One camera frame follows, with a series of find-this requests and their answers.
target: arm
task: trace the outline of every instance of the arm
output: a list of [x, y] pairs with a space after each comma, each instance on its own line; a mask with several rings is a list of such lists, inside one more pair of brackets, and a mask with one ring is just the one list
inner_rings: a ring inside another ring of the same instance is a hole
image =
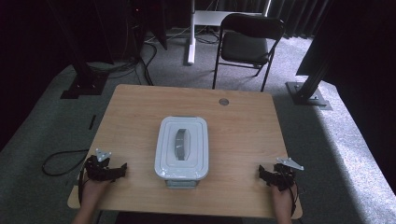
[[[293, 185], [291, 187], [294, 197], [297, 193], [297, 186]], [[271, 185], [271, 191], [273, 195], [273, 207], [275, 212], [276, 221], [278, 224], [291, 224], [291, 207], [292, 199], [290, 191], [285, 189], [279, 191], [277, 186]]]
[[87, 180], [82, 191], [81, 207], [78, 210], [73, 224], [89, 224], [92, 222], [92, 216], [95, 212], [96, 205], [105, 193], [110, 181]]

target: storage box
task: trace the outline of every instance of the storage box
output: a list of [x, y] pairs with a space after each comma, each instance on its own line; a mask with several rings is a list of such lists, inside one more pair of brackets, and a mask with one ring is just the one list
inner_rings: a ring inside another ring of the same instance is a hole
[[198, 117], [167, 117], [161, 123], [155, 172], [171, 189], [191, 189], [209, 170], [206, 121]]

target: chair backrest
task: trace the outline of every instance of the chair backrest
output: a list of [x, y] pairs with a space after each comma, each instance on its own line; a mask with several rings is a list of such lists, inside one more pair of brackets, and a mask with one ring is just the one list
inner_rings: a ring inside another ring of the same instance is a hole
[[242, 35], [279, 40], [285, 33], [284, 22], [276, 18], [232, 13], [221, 22], [221, 30], [233, 30]]

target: carpeted floor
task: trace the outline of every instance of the carpeted floor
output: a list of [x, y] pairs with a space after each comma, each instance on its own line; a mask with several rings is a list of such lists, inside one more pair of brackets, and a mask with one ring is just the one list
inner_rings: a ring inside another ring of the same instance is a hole
[[[215, 41], [212, 35], [200, 38]], [[396, 223], [396, 198], [379, 171], [359, 129], [350, 117], [337, 89], [322, 82], [319, 90], [332, 106], [295, 105], [286, 82], [304, 81], [297, 68], [311, 40], [282, 39], [276, 50], [265, 91], [274, 96], [276, 111], [289, 155], [305, 170], [297, 181], [305, 189], [301, 203], [306, 223]], [[154, 85], [210, 89], [215, 66], [216, 44], [197, 41], [195, 64], [187, 65], [188, 40], [175, 36], [168, 50], [152, 42], [142, 57]], [[108, 68], [102, 63], [93, 66]], [[76, 183], [78, 168], [61, 176], [44, 175], [41, 165], [48, 155], [65, 150], [89, 148], [112, 92], [118, 84], [146, 84], [143, 65], [112, 73], [102, 95], [61, 100], [76, 75], [66, 67], [52, 80], [0, 154], [0, 223], [70, 223], [76, 211], [67, 198]], [[259, 91], [262, 74], [222, 66], [217, 89]], [[51, 172], [72, 167], [85, 152], [61, 155], [46, 166]], [[105, 211], [99, 223], [114, 223], [117, 212]], [[244, 217], [244, 223], [275, 223], [267, 218]]]

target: table top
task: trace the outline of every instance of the table top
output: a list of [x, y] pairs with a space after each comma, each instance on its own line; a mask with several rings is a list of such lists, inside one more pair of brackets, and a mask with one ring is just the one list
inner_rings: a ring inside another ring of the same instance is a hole
[[[155, 173], [158, 134], [168, 116], [207, 122], [209, 172], [195, 189], [169, 189]], [[230, 217], [274, 217], [258, 168], [273, 171], [277, 157], [288, 157], [268, 93], [135, 85], [116, 88], [88, 156], [97, 148], [111, 151], [110, 168], [128, 163], [99, 209]], [[77, 186], [68, 205], [79, 208]], [[298, 201], [293, 218], [302, 213]]]

